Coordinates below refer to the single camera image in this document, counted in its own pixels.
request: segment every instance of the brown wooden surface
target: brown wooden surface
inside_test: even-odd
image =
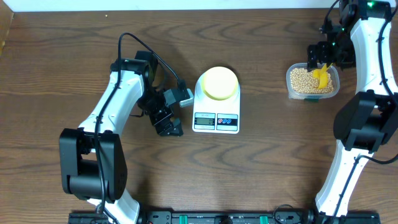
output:
[[[0,56],[2,48],[6,44],[13,15],[14,13],[8,8],[8,6],[0,0]]]
[[[92,210],[63,193],[58,137],[77,127],[108,83],[122,32],[133,32],[193,90],[215,65],[236,70],[241,84],[238,135],[191,130],[192,108],[180,110],[184,136],[161,138],[148,117],[131,118],[122,143],[127,189],[146,205],[174,210],[308,208],[335,153],[333,120],[354,95],[356,70],[339,70],[340,92],[311,103],[289,100],[285,73],[305,62],[323,37],[326,10],[18,13],[0,58],[0,222],[65,223],[71,210]],[[391,55],[398,71],[398,26]],[[143,49],[126,38],[123,55]],[[376,157],[395,155],[398,135]],[[398,163],[369,163],[350,210],[377,210],[398,222]]]

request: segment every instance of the container of beans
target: container of beans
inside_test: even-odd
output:
[[[319,80],[312,77],[312,71],[307,70],[307,63],[292,65],[286,73],[287,90],[290,99],[324,99],[335,96],[340,89],[340,81],[335,67],[331,66],[328,73],[326,88],[318,89]]]

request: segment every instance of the white scale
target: white scale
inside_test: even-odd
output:
[[[195,87],[192,129],[203,133],[239,132],[241,87],[228,68],[215,67],[200,76]]]

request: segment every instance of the white backdrop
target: white backdrop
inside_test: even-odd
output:
[[[4,0],[14,12],[329,8],[335,0]],[[389,1],[395,7],[395,0]]]

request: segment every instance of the clear plastic container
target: clear plastic container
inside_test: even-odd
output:
[[[322,68],[323,65],[318,63],[318,68]],[[340,80],[338,79],[338,72],[334,66],[331,66],[328,70],[328,73],[330,74],[330,79],[332,80],[332,85],[333,85],[333,92],[331,93],[324,93],[324,94],[310,94],[310,93],[297,93],[293,87],[292,87],[292,81],[290,79],[290,73],[293,69],[295,68],[306,68],[307,69],[307,63],[297,63],[292,65],[286,73],[286,84],[287,84],[287,90],[289,91],[289,98],[290,99],[298,99],[298,100],[304,100],[304,99],[324,99],[324,98],[330,98],[332,96],[335,96],[340,89]]]

